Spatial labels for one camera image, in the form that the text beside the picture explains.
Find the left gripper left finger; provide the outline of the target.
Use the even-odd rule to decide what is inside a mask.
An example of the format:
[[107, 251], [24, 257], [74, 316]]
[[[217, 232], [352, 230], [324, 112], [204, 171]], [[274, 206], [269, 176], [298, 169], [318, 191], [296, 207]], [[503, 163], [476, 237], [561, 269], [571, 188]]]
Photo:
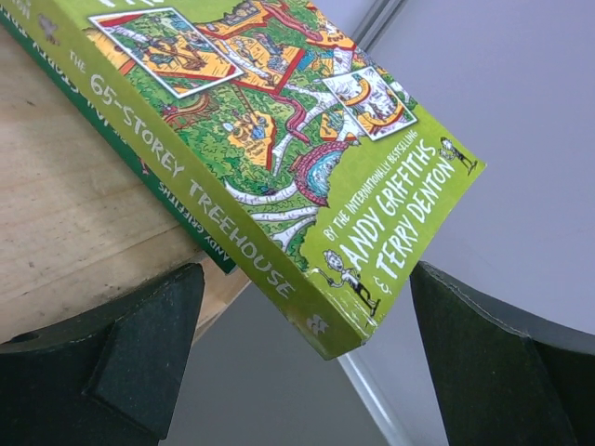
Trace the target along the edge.
[[4, 445], [156, 445], [168, 435], [205, 289], [198, 263], [1, 345]]

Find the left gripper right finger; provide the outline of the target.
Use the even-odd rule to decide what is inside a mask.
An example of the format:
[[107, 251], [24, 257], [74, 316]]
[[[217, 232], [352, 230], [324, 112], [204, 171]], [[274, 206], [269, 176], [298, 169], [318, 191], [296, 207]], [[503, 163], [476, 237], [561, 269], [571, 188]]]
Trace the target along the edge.
[[449, 444], [593, 444], [593, 334], [427, 262], [417, 263], [410, 286]]

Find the green 65-storey treehouse book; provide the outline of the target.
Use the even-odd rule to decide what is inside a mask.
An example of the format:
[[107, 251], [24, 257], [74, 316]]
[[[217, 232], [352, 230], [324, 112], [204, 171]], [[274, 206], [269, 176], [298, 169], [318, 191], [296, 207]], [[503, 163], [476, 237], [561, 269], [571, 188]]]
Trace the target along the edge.
[[5, 1], [325, 359], [485, 164], [311, 1]]

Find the green coin cover book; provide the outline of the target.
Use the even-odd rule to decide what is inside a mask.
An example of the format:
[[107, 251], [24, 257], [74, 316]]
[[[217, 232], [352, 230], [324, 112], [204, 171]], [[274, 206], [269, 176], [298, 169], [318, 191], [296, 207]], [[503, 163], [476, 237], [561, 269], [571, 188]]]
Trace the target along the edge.
[[191, 215], [190, 211], [173, 191], [134, 153], [132, 148], [108, 123], [107, 119], [97, 111], [95, 106], [87, 100], [59, 65], [27, 34], [17, 19], [5, 7], [1, 8], [1, 24], [45, 72], [54, 85], [59, 88], [61, 93], [111, 146], [113, 151], [126, 163], [128, 168], [140, 179], [163, 208], [177, 220], [187, 235], [215, 262], [218, 268], [225, 274], [231, 274], [237, 270], [235, 262], [206, 231], [204, 226], [199, 223], [198, 219]]

